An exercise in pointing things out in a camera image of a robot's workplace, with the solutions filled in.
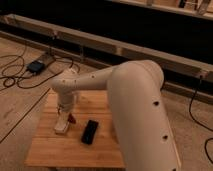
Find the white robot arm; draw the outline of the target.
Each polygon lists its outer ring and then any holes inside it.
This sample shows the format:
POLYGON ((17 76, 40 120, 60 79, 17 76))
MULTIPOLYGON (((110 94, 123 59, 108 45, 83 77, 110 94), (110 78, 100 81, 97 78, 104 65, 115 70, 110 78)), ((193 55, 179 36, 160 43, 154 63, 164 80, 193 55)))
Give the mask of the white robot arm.
POLYGON ((67 69, 52 80, 58 95, 55 129, 64 132, 79 90, 104 90, 126 171, 181 171, 181 161, 162 100, 164 74, 151 60, 78 74, 67 69))

